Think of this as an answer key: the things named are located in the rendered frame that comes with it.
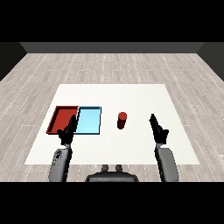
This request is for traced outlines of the dark grey robot body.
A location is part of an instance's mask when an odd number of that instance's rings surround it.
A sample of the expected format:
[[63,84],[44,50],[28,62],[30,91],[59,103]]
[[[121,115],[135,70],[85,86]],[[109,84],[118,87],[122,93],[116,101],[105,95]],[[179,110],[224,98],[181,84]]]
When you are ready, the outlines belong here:
[[124,172],[120,164],[115,166],[115,171],[109,171],[109,166],[104,164],[100,172],[88,175],[86,182],[138,182],[138,177]]

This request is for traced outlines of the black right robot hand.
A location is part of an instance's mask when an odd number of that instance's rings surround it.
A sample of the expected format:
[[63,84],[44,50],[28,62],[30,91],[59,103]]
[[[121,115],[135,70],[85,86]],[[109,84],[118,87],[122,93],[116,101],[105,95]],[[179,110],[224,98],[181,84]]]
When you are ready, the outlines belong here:
[[169,134],[168,129],[163,129],[159,124],[154,114],[150,116],[150,126],[152,128],[154,140],[157,144],[166,144],[166,139]]

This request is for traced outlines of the red can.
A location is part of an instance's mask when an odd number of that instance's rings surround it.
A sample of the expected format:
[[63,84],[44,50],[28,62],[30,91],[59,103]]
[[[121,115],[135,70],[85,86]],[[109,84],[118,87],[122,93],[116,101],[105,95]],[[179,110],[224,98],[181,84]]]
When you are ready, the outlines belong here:
[[122,130],[127,120],[127,114],[125,112],[120,112],[117,120],[117,128]]

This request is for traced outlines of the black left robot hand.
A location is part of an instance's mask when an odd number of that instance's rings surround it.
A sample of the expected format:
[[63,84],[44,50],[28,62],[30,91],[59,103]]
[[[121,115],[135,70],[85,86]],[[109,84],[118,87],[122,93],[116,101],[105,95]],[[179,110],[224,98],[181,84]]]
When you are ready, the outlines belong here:
[[77,129],[76,115],[72,115],[68,125],[64,129],[58,129],[57,133],[61,139],[61,145],[70,145],[74,138],[74,132]]

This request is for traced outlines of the light blue shallow open box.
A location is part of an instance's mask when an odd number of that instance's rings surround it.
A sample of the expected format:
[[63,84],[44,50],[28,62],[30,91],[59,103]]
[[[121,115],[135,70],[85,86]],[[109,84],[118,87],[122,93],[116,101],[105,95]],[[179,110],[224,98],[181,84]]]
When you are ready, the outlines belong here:
[[102,108],[99,106],[81,106],[77,115],[75,135],[99,135]]

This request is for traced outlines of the red shallow open box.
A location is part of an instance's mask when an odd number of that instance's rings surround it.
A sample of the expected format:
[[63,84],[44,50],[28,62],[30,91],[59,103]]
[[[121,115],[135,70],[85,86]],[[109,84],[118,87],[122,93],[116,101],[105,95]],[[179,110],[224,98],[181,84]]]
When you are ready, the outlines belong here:
[[63,130],[69,124],[72,115],[77,115],[78,108],[78,106],[57,106],[45,133],[57,135],[57,130]]

